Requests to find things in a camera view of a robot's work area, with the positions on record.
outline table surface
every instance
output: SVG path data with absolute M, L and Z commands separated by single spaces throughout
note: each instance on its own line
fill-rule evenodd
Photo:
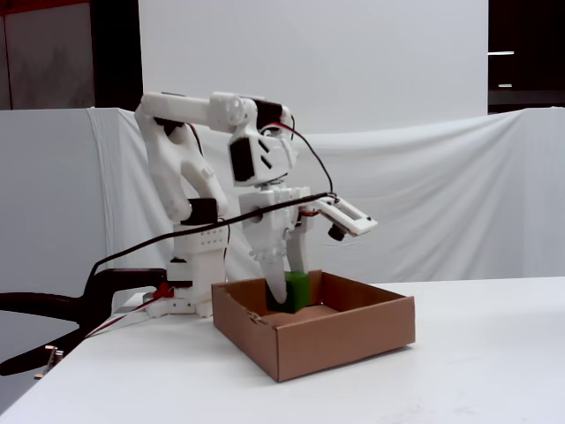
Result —
M 416 297 L 411 347 L 276 383 L 209 319 L 130 314 L 0 423 L 565 422 L 565 277 L 379 287 Z

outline green object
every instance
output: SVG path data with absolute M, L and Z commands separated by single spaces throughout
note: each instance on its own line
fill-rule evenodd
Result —
M 295 314 L 303 307 L 310 305 L 310 279 L 305 272 L 285 272 L 286 301 L 279 303 L 267 287 L 267 309 L 275 312 Z

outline white wall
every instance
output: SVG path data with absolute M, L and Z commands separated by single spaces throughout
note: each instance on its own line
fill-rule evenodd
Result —
M 262 95 L 308 133 L 486 114 L 487 0 L 139 0 L 146 91 Z

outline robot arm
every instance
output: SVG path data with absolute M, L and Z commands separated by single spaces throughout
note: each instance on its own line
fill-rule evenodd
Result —
M 169 115 L 159 113 L 156 116 L 147 107 L 151 104 L 144 95 L 135 119 L 146 143 L 149 172 L 167 216 L 179 223 L 192 215 L 192 204 L 186 199 L 181 178 L 194 187 L 200 198 L 215 199 L 217 216 L 224 216 L 228 210 L 225 194 L 185 124 L 191 123 L 192 119 L 170 120 L 179 117 L 174 110 Z
M 200 196 L 216 199 L 218 216 L 227 209 L 214 172 L 203 160 L 196 141 L 183 123 L 206 125 L 212 130 L 232 134 L 229 150 L 234 185 L 259 188 L 258 192 L 240 195 L 242 213 L 309 195 L 309 187 L 287 188 L 283 183 L 283 177 L 298 157 L 289 131 L 261 132 L 273 123 L 288 125 L 290 118 L 289 110 L 280 104 L 239 95 L 213 93 L 205 100 L 145 94 L 136 119 L 146 140 L 151 175 L 170 219 L 184 221 L 193 213 L 180 185 L 180 176 L 185 177 Z M 279 209 L 244 222 L 252 256 L 260 263 L 279 303 L 287 298 L 284 258 L 287 257 L 291 270 L 308 271 L 305 234 L 312 226 L 310 216 L 318 214 L 333 223 L 329 235 L 337 240 L 343 239 L 345 234 L 354 237 L 364 234 L 377 224 L 347 201 L 331 195 L 302 207 Z

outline wire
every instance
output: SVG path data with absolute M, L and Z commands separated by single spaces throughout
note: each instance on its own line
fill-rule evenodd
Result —
M 315 212 L 300 212 L 301 216 L 317 216 L 320 213 L 319 210 Z
M 294 115 L 290 115 L 290 119 L 292 119 L 292 134 L 290 135 L 290 139 L 294 140 L 294 128 L 297 126 L 297 121 L 294 120 Z
M 228 245 L 226 246 L 225 249 L 223 249 L 223 263 L 224 263 L 224 265 L 226 263 L 226 254 L 228 253 L 228 247 L 230 245 L 230 236 L 231 236 L 231 230 L 230 230 L 230 226 L 228 225 Z
M 169 293 L 173 288 L 174 288 L 174 287 L 170 287 L 170 288 L 169 288 L 169 291 L 167 291 L 167 293 Z M 132 309 L 132 310 L 129 311 L 128 313 L 123 314 L 123 315 L 121 315 L 121 316 L 118 316 L 117 318 L 114 318 L 113 320 L 110 320 L 110 321 L 104 323 L 104 324 L 101 325 L 100 327 L 98 327 L 98 328 L 96 328 L 96 329 L 93 329 L 90 333 L 87 334 L 87 336 L 86 336 L 85 338 L 92 337 L 94 334 L 96 334 L 96 333 L 102 331 L 103 329 L 108 328 L 110 325 L 113 325 L 113 324 L 115 324 L 115 323 L 118 322 L 118 321 L 122 321 L 127 315 L 129 315 L 129 314 L 131 314 L 131 313 L 133 313 L 133 312 L 142 311 L 143 309 L 145 309 L 145 308 L 148 307 L 149 305 L 154 304 L 157 300 L 163 299 L 163 298 L 167 295 L 167 293 L 162 294 L 162 295 L 159 296 L 158 298 L 148 300 L 147 302 L 145 302 L 145 303 L 139 305 L 139 306 L 136 307 L 135 309 Z
M 110 256 L 107 256 L 104 259 L 100 259 L 92 267 L 92 269 L 90 271 L 90 275 L 88 276 L 88 281 L 90 281 L 94 277 L 98 267 L 100 267 L 104 263 L 113 261 L 117 258 L 121 258 L 122 256 L 126 256 L 127 254 L 135 252 L 136 250 L 140 250 L 143 247 L 150 246 L 153 243 L 157 243 L 158 241 L 162 241 L 162 240 L 166 240 L 166 239 L 173 239 L 174 237 L 189 236 L 191 234 L 196 234 L 197 232 L 215 230 L 216 228 L 225 227 L 226 225 L 232 225 L 233 223 L 240 223 L 241 221 L 244 221 L 246 219 L 253 218 L 255 216 L 261 216 L 263 214 L 266 214 L 268 212 L 272 212 L 274 210 L 287 208 L 288 206 L 295 206 L 295 205 L 299 205 L 299 204 L 302 204 L 302 203 L 308 203 L 310 201 L 316 201 L 318 199 L 321 199 L 322 197 L 327 197 L 327 196 L 328 196 L 328 193 L 319 193 L 319 194 L 314 194 L 312 196 L 305 196 L 305 197 L 301 197 L 299 199 L 295 199 L 293 201 L 284 201 L 283 203 L 277 203 L 275 205 L 255 209 L 255 210 L 248 212 L 246 214 L 243 214 L 243 215 L 240 215 L 240 216 L 235 216 L 233 218 L 226 219 L 225 221 L 221 221 L 221 222 L 218 222 L 218 223 L 211 223 L 210 225 L 205 225 L 205 226 L 198 227 L 198 228 L 192 228 L 190 230 L 173 231 L 173 232 L 168 232 L 166 234 L 162 234 L 161 236 L 151 238 L 150 240 L 146 240 L 143 243 L 139 243 L 138 245 L 132 246 L 129 249 L 125 249 L 125 250 L 118 252 L 116 254 L 111 254 Z
M 324 165 L 324 162 L 321 161 L 320 157 L 318 156 L 318 154 L 314 151 L 312 145 L 308 142 L 308 140 L 305 138 L 304 135 L 302 135 L 300 132 L 298 132 L 297 130 L 295 130 L 294 128 L 290 128 L 288 125 L 282 124 L 280 122 L 272 122 L 271 124 L 265 125 L 263 128 L 261 128 L 260 133 L 263 134 L 266 130 L 268 130 L 269 127 L 272 126 L 276 126 L 279 128 L 284 128 L 285 130 L 288 130 L 290 132 L 292 132 L 293 134 L 296 134 L 298 137 L 300 137 L 302 139 L 302 141 L 304 143 L 306 143 L 306 145 L 308 146 L 308 148 L 310 149 L 310 151 L 312 152 L 312 154 L 314 155 L 314 157 L 316 159 L 318 159 L 318 162 L 320 163 L 321 168 L 324 170 L 324 172 L 326 173 L 326 177 L 328 177 L 328 182 L 329 182 L 329 194 L 334 194 L 334 182 L 332 181 L 332 178 L 329 176 L 329 172 L 326 169 L 326 166 Z
M 202 152 L 202 145 L 200 144 L 200 137 L 198 136 L 198 133 L 196 132 L 196 128 L 194 128 L 194 125 L 186 123 L 188 126 L 191 127 L 192 130 L 192 134 L 194 134 L 194 138 L 196 139 L 196 142 L 198 143 L 198 150 L 200 151 L 200 154 L 202 155 L 202 157 L 204 157 L 204 153 Z

